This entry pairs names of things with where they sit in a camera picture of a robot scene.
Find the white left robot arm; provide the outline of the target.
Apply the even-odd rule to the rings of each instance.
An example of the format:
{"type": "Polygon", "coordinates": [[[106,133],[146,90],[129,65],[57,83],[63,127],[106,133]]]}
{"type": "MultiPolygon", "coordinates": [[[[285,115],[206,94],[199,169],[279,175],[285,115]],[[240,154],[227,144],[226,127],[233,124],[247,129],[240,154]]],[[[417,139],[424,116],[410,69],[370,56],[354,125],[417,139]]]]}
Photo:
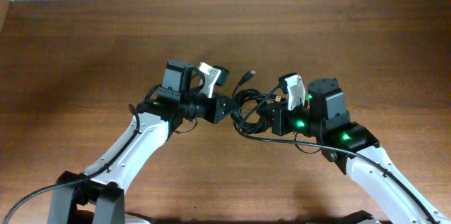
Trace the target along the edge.
{"type": "Polygon", "coordinates": [[[150,223],[148,217],[125,212],[125,193],[184,120],[218,123],[233,111],[232,99],[214,92],[228,74],[205,62],[169,61],[163,82],[130,108],[132,120],[113,145],[81,174],[65,172],[58,178],[49,223],[150,223]]]}

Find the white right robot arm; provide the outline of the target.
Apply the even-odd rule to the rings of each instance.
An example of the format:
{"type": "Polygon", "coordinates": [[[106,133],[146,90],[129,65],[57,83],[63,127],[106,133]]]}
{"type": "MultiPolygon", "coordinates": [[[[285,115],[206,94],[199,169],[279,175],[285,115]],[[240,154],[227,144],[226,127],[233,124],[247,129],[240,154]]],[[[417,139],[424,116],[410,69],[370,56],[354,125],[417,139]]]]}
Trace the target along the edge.
{"type": "Polygon", "coordinates": [[[364,189],[392,223],[449,223],[396,168],[378,139],[350,120],[335,78],[303,86],[300,76],[281,81],[288,99],[258,108],[275,135],[315,137],[323,156],[364,189]]]}

